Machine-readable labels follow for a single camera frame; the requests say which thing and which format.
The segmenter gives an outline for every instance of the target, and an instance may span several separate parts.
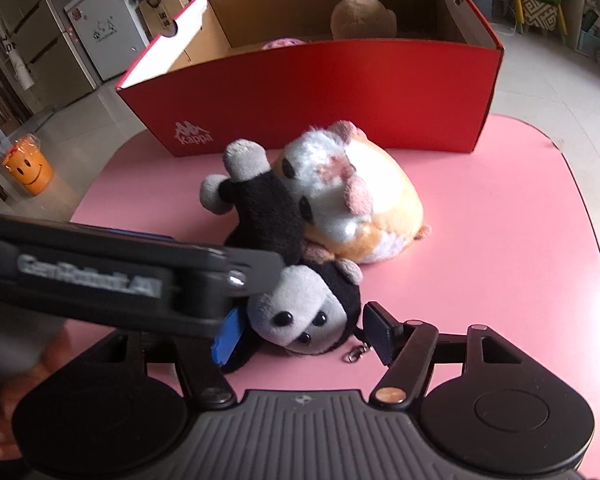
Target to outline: yellow chair leg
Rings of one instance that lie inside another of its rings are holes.
[[[518,27],[518,31],[522,33],[522,26],[525,24],[525,14],[522,11],[522,0],[513,0],[513,9],[516,13],[516,26]]]
[[[564,14],[562,13],[562,4],[558,4],[558,22],[560,23],[560,30],[564,37],[567,37],[567,22],[564,21]]]

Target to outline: pink tabletop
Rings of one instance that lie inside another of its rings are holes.
[[[418,189],[433,233],[395,260],[365,266],[363,301],[440,332],[489,325],[563,378],[595,414],[580,471],[600,479],[600,252],[562,155],[538,130],[500,116],[489,117],[471,155],[391,154]],[[173,158],[145,132],[111,159],[73,221],[222,243],[236,219],[198,203],[210,173],[224,173],[219,156]],[[75,351],[107,330],[71,322]],[[229,380],[239,395],[251,388],[358,388],[368,395],[385,370],[372,353],[346,364],[353,345],[312,357],[271,349]],[[459,372],[438,368],[435,383]],[[169,370],[155,373],[174,383]]]

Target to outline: white floor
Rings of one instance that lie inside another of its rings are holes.
[[[544,131],[567,158],[600,243],[600,68],[557,40],[498,27],[506,47],[491,111]],[[54,116],[40,131],[56,169],[52,187],[14,198],[0,210],[66,220],[111,155],[144,129],[112,84]]]

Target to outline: cardboard box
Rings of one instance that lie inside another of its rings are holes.
[[[192,0],[118,92],[176,156],[281,148],[336,120],[384,148],[471,152],[504,52],[471,0],[381,0],[400,39],[330,41],[339,1]],[[310,43],[261,51],[285,37]]]
[[[189,0],[143,0],[138,5],[146,28],[152,37],[174,32],[174,19],[187,6]]]

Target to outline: pink plush toy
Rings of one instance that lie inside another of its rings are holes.
[[[299,205],[309,258],[378,262],[430,233],[400,165],[349,121],[305,132],[273,168]]]
[[[264,44],[263,50],[271,50],[272,48],[281,48],[283,46],[304,45],[304,41],[296,40],[295,38],[281,38],[280,40],[269,41]]]

